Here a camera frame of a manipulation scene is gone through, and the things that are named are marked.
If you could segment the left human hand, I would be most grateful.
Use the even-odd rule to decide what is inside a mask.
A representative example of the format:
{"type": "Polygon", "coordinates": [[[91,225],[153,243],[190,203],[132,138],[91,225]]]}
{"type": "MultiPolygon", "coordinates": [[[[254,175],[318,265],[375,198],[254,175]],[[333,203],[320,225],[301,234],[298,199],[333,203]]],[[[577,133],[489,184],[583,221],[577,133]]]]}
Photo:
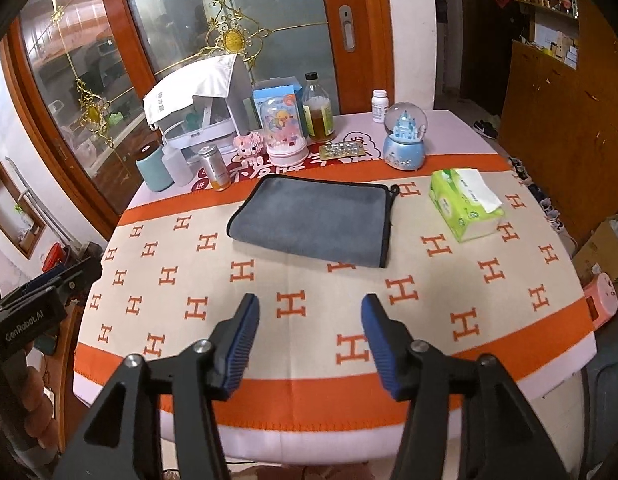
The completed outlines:
{"type": "Polygon", "coordinates": [[[15,363],[6,367],[7,385],[16,394],[19,404],[26,410],[24,430],[29,437],[46,450],[58,451],[58,423],[54,418],[54,406],[44,391],[44,379],[35,366],[27,364],[27,356],[33,344],[14,355],[15,363]]]}

